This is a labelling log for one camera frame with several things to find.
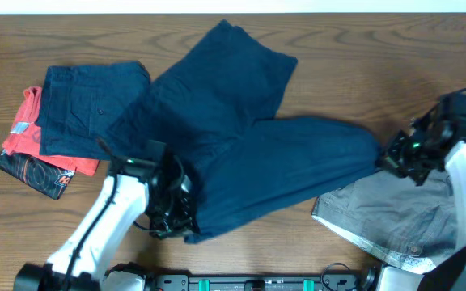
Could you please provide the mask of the grey shorts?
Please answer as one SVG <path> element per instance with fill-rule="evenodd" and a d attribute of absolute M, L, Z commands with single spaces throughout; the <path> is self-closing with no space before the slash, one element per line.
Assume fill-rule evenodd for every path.
<path fill-rule="evenodd" d="M 456 251 L 451 180 L 432 171 L 422 186 L 380 171 L 319 196 L 311 216 L 386 264 L 429 272 Z"/>

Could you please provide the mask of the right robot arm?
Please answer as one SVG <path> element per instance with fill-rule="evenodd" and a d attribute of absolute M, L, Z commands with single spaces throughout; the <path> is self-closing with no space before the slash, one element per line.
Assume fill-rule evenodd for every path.
<path fill-rule="evenodd" d="M 414 120 L 410 128 L 411 133 L 400 131 L 388 143 L 378 164 L 418 186 L 432 170 L 448 173 L 457 217 L 456 252 L 422 275 L 382 268 L 376 288 L 466 291 L 466 88 L 441 96 L 439 103 Z"/>

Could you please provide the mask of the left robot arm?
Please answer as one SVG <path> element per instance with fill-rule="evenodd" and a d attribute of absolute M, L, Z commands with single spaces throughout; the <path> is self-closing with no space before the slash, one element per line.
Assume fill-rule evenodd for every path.
<path fill-rule="evenodd" d="M 152 290 L 140 266 L 111 265 L 129 229 L 145 215 L 144 230 L 157 239 L 198 231 L 192 183 L 166 144 L 148 141 L 143 158 L 110 158 L 101 192 L 76 231 L 43 265 L 22 266 L 15 290 Z"/>

